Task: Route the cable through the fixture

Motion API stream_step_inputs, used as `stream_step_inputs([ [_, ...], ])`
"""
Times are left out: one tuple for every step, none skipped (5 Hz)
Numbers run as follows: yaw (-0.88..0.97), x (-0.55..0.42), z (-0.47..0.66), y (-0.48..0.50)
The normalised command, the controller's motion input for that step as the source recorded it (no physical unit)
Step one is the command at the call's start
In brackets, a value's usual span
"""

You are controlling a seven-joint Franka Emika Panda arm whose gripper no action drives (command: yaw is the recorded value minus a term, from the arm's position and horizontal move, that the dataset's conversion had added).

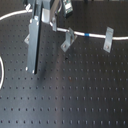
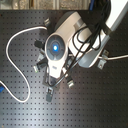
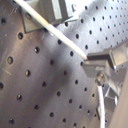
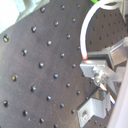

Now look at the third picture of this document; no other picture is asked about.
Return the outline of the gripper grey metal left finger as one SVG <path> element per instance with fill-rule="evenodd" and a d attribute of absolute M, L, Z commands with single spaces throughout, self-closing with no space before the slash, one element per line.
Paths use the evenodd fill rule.
<path fill-rule="evenodd" d="M 90 78 L 95 78 L 99 72 L 109 75 L 110 70 L 116 69 L 112 51 L 104 50 L 102 52 L 89 53 L 82 64 L 82 68 Z"/>

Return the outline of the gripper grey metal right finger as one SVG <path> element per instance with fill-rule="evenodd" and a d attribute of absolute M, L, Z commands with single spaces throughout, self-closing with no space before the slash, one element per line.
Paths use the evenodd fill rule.
<path fill-rule="evenodd" d="M 118 95 L 111 89 L 108 88 L 106 92 L 103 92 L 102 88 L 98 88 L 98 106 L 97 112 L 100 120 L 105 119 L 105 110 L 108 109 L 113 111 L 118 103 Z"/>

